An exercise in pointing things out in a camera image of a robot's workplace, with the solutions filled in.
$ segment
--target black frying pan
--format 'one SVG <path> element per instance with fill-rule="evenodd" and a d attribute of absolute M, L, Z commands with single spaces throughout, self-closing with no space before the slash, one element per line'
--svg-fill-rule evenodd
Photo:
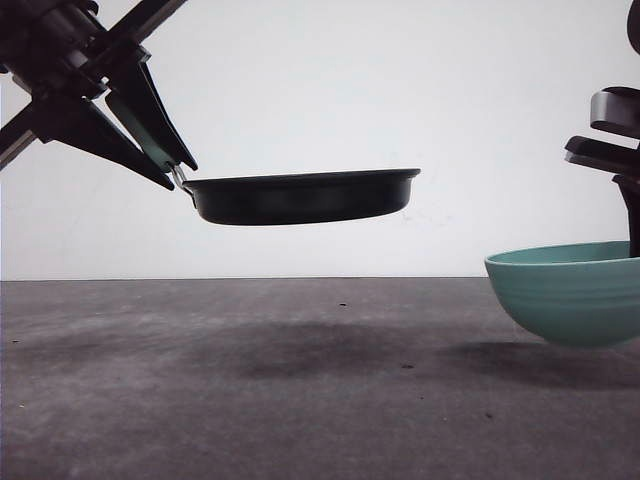
<path fill-rule="evenodd" d="M 226 225 L 335 222 L 396 212 L 418 169 L 188 180 L 205 220 Z"/>

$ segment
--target ceramic bowl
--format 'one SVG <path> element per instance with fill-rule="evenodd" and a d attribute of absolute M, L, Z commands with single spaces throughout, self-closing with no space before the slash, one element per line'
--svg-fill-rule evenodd
<path fill-rule="evenodd" d="M 485 266 L 511 318 L 551 343 L 605 347 L 640 335 L 640 258 L 629 258 L 629 242 L 507 252 Z"/>

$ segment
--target concrete surface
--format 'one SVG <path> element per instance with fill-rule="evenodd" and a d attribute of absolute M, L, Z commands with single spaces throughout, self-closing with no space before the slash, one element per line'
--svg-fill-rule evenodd
<path fill-rule="evenodd" d="M 640 342 L 486 279 L 5 283 L 2 479 L 640 478 Z"/>

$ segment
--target white backdrop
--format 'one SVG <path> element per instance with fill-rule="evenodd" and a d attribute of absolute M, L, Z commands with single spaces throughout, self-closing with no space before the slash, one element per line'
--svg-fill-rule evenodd
<path fill-rule="evenodd" d="M 133 1 L 103 1 L 111 25 Z M 640 87 L 630 0 L 190 0 L 145 46 L 191 178 L 419 167 L 410 206 L 208 224 L 182 192 L 34 144 L 0 175 L 5 280 L 484 275 L 529 246 L 627 238 L 612 175 L 565 163 L 591 95 Z M 3 119 L 27 101 L 8 79 Z"/>

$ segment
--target bowl rim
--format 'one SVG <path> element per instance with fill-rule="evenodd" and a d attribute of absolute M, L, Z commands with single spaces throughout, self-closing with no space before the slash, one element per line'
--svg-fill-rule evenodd
<path fill-rule="evenodd" d="M 504 262 L 496 260 L 496 257 L 502 255 L 509 255 L 514 253 L 523 253 L 531 250 L 546 250 L 553 248 L 567 248 L 567 247 L 583 247 L 588 245 L 610 245 L 610 244 L 626 244 L 629 245 L 628 240 L 610 240 L 605 242 L 587 242 L 587 243 L 569 243 L 569 244 L 560 244 L 560 245 L 548 245 L 544 247 L 530 247 L 530 248 L 522 248 L 517 250 L 509 250 L 507 252 L 495 253 L 493 255 L 489 255 L 484 259 L 485 265 L 500 265 L 500 266 L 517 266 L 517 267 L 564 267 L 564 266 L 572 266 L 572 265 L 605 265 L 605 264 L 616 264 L 616 263 L 632 263 L 632 262 L 640 262 L 640 257 L 629 257 L 629 258 L 612 258 L 609 260 L 590 260 L 586 262 L 538 262 L 538 263 L 528 263 L 528 262 Z"/>

